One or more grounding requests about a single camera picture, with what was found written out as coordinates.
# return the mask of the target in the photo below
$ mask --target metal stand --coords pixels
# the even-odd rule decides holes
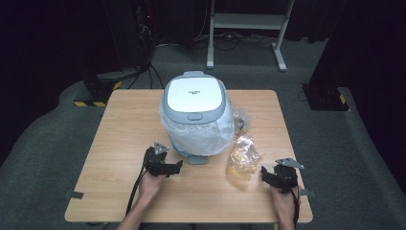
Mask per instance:
[[[234,28],[234,29],[259,29],[259,30],[279,30],[277,43],[272,43],[272,48],[278,62],[279,69],[286,71],[281,45],[289,22],[295,0],[289,0],[286,13],[284,15],[268,14],[239,14],[239,13],[215,13],[214,0],[212,0],[210,35],[207,52],[207,68],[214,68],[214,28]]]

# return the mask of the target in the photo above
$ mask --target wooden table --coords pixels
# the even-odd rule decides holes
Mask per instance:
[[[232,106],[249,113],[249,134],[257,151],[264,154],[249,181],[226,173],[234,145],[209,157],[206,165],[189,165],[172,149],[158,112],[162,93],[113,92],[75,188],[83,197],[71,198],[66,220],[121,221],[145,151],[158,141],[171,148],[167,163],[185,161],[180,174],[165,179],[143,222],[276,222],[269,185],[261,181],[260,166],[272,172],[276,159],[295,159],[276,93],[228,90]],[[304,188],[299,171],[298,176]],[[302,196],[299,222],[312,218],[308,199]]]

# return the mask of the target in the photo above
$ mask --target hand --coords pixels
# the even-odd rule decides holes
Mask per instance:
[[[139,196],[137,201],[116,230],[138,229],[149,204],[158,195],[164,178],[164,175],[153,176],[149,172],[144,173],[138,187]]]
[[[300,190],[300,186],[292,188],[295,197],[298,199],[299,205],[301,204]],[[281,194],[280,190],[273,186],[271,186],[271,194],[274,209],[282,226],[282,230],[295,229],[295,224],[293,222],[295,216],[295,199],[293,195],[291,193]]]
[[[165,177],[165,175],[153,176],[149,172],[145,172],[139,186],[139,199],[153,200],[158,195]]]

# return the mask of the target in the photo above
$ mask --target crumpled plastic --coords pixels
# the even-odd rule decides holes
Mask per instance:
[[[235,136],[233,109],[229,103],[216,121],[200,124],[179,124],[164,114],[162,100],[159,105],[161,123],[167,130],[171,143],[180,151],[193,155],[210,156],[223,152],[233,144]]]
[[[255,149],[252,137],[243,134],[236,140],[230,154],[227,173],[244,180],[250,180],[251,175],[257,171],[257,163],[260,159],[261,155]]]
[[[240,136],[248,131],[250,127],[250,116],[243,108],[236,107],[234,109],[233,119],[236,128],[236,136]]]

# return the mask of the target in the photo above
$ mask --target warning tape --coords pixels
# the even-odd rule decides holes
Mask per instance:
[[[92,102],[92,101],[75,101],[75,105],[78,107],[90,107],[90,106],[105,107],[107,103]]]

